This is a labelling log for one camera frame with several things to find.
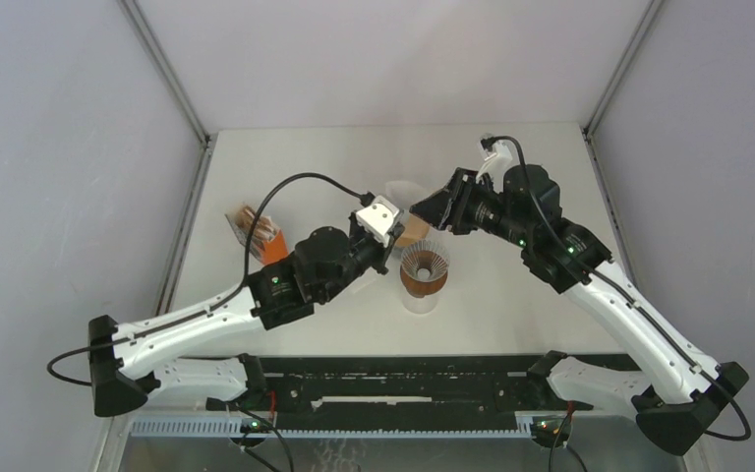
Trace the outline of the clear glass dripper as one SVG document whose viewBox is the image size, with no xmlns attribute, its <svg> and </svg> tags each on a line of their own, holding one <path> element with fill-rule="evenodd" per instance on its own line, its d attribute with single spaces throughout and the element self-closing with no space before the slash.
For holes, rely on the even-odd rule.
<svg viewBox="0 0 755 472">
<path fill-rule="evenodd" d="M 450 255 L 438 241 L 424 239 L 405 248 L 401 254 L 401 273 L 415 281 L 435 282 L 448 275 Z"/>
</svg>

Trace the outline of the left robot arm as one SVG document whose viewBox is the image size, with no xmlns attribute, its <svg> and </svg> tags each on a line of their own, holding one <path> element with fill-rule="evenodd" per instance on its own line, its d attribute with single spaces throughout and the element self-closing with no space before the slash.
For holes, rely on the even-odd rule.
<svg viewBox="0 0 755 472">
<path fill-rule="evenodd" d="M 300 241 L 284 259 L 251 273 L 235 288 L 196 305 L 150 320 L 119 324 L 108 315 L 87 328 L 93 413 L 100 418 L 130 413 L 169 386 L 180 374 L 212 398 L 232 400 L 246 410 L 261 407 L 266 381 L 252 373 L 224 375 L 216 364 L 191 358 L 194 349 L 224 334 L 271 330 L 312 315 L 368 269 L 387 272 L 386 261 L 404 226 L 378 215 L 378 232 L 357 214 L 348 232 L 325 226 Z"/>
</svg>

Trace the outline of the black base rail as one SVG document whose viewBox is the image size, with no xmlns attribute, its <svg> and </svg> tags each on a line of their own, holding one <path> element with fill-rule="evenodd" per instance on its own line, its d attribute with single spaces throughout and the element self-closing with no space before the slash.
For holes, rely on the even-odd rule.
<svg viewBox="0 0 755 472">
<path fill-rule="evenodd" d="M 275 412 L 282 431 L 423 433 L 513 430 L 567 403 L 531 374 L 538 354 L 262 357 L 267 395 L 254 401 L 149 403 L 147 412 Z"/>
</svg>

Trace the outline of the clear glass with brown band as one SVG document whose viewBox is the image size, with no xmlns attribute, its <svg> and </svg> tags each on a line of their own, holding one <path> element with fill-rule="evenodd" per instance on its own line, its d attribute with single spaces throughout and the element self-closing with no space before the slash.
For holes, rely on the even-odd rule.
<svg viewBox="0 0 755 472">
<path fill-rule="evenodd" d="M 403 291 L 401 294 L 403 307 L 415 316 L 425 316 L 431 313 L 436 308 L 438 301 L 438 293 L 421 297 L 414 296 L 407 291 Z"/>
</svg>

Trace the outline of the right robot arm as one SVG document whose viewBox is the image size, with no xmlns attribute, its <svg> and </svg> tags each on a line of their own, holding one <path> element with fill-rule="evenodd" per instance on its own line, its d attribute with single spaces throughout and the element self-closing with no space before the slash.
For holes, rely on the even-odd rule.
<svg viewBox="0 0 755 472">
<path fill-rule="evenodd" d="M 459 168 L 411 212 L 437 230 L 481 230 L 517 246 L 533 275 L 591 315 L 635 363 L 618 371 L 552 351 L 529 371 L 538 407 L 572 401 L 630 419 L 651 443 L 681 456 L 746 385 L 739 364 L 718 362 L 681 335 L 610 250 L 563 216 L 560 189 L 543 167 L 508 169 L 500 191 L 490 178 Z"/>
</svg>

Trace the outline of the orange filter holder box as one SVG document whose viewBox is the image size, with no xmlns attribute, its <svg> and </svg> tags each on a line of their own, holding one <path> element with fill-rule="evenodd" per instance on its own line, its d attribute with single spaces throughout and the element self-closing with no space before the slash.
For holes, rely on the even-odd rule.
<svg viewBox="0 0 755 472">
<path fill-rule="evenodd" d="M 286 258 L 290 251 L 284 232 L 279 229 L 273 232 L 264 231 L 259 236 L 259 261 L 264 266 L 274 264 Z"/>
</svg>

